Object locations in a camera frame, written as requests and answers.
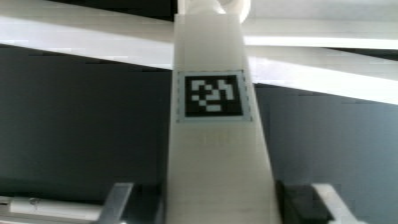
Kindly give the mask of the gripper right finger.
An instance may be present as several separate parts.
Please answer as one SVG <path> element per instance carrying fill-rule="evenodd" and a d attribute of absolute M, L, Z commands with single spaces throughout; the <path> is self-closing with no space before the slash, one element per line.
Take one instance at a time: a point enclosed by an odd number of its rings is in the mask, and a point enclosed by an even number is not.
<path fill-rule="evenodd" d="M 367 224 L 353 215 L 330 184 L 275 184 L 282 224 Z"/>

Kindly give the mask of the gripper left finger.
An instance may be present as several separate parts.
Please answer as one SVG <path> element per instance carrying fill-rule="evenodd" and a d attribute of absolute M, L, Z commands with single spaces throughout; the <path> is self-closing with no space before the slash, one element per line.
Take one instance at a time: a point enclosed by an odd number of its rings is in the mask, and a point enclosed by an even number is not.
<path fill-rule="evenodd" d="M 93 224 L 161 224 L 161 185 L 113 184 Z"/>

